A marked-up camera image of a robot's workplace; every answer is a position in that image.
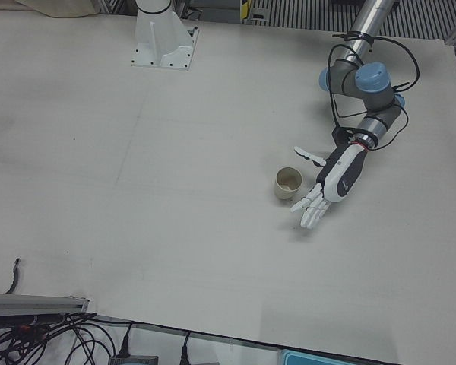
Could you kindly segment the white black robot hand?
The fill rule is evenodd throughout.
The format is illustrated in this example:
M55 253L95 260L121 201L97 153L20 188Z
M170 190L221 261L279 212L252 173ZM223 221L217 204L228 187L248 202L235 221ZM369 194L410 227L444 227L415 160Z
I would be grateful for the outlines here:
M290 211L301 211L300 226L313 229L331 204L341 202L359 179L367 149L359 143L337 146L327 157L315 156L295 146L295 153L321 167L314 186L295 203Z

